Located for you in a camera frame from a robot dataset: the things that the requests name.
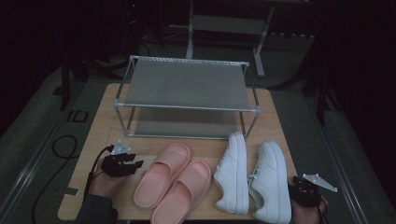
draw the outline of sneaker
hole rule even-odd
[[[248,213],[247,150],[244,135],[229,135],[229,144],[214,174],[216,185],[223,197],[216,207],[224,212],[246,215]]]
[[[266,223],[288,224],[291,205],[282,150],[276,142],[268,141],[258,151],[259,159],[248,181],[249,194],[257,207],[253,216]]]

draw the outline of sneaker sole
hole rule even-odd
[[[288,189],[288,176],[282,149],[274,141],[268,141],[265,147],[270,147],[276,157],[277,170],[277,193],[279,195],[279,220],[277,223],[290,223],[291,220],[291,204]]]
[[[237,145],[237,173],[236,173],[236,208],[235,213],[246,215],[248,213],[248,168],[245,138],[241,133],[233,134]]]

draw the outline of gray floor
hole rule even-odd
[[[292,77],[311,43],[312,38],[270,35],[262,52],[264,78],[255,76],[250,49],[196,45],[194,58],[250,62],[255,86],[265,88]],[[141,55],[183,58],[186,53],[185,45],[172,41],[166,41],[164,47],[155,42],[146,46],[141,49]],[[81,151],[106,85],[114,82],[94,71],[91,73],[87,83],[72,82],[74,100],[65,111],[59,111],[61,98],[52,95],[55,87],[61,85],[60,70],[55,71],[1,138],[0,222],[31,222],[36,197],[65,162],[51,150],[57,138],[74,135],[78,141],[74,155]],[[326,126],[319,125],[314,116],[316,97],[302,96],[303,85],[302,81],[283,91],[272,91],[298,175],[319,174],[339,188],[337,193],[320,190],[329,201],[331,223],[396,223],[396,213],[343,112],[331,106],[325,114]],[[72,110],[88,112],[86,122],[67,121]],[[69,137],[55,144],[56,151],[64,156],[73,147]],[[57,218],[57,211],[76,162],[77,159],[70,160],[43,192],[35,207],[36,223],[67,223]]]

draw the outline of wooden tabletop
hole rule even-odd
[[[113,106],[118,89],[119,84],[109,84],[106,88],[68,186],[71,189],[78,189],[78,194],[77,196],[64,195],[58,211],[60,219],[73,220],[76,218],[81,207],[87,176],[95,158],[104,147],[115,145],[119,140],[133,149],[133,153],[136,154],[135,161],[144,160],[143,166],[134,175],[128,177],[126,185],[114,199],[113,206],[119,212],[119,219],[150,219],[152,210],[144,210],[134,206],[134,190],[159,152],[172,143],[179,142],[189,146],[193,160],[205,161],[211,168],[212,174],[216,172],[216,166],[219,164],[228,145],[227,140],[125,137]],[[264,141],[274,140],[282,148],[287,164],[288,178],[292,178],[297,174],[271,94],[268,90],[256,90],[256,92],[262,112],[247,139],[247,171],[251,173],[256,165],[258,146]],[[249,100],[253,100],[251,91],[248,91],[248,97]],[[247,121],[254,117],[254,113],[250,114],[246,116]],[[256,211],[256,208],[251,199],[248,215],[238,216],[224,213],[216,208],[216,201],[220,200],[221,197],[219,188],[213,182],[206,197],[190,214],[188,219],[253,219],[251,214]]]

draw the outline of slide sandal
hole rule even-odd
[[[157,205],[151,224],[180,224],[206,196],[212,176],[203,161],[192,161]]]
[[[191,160],[190,149],[174,143],[164,149],[148,168],[134,192],[134,203],[140,208],[154,208]]]

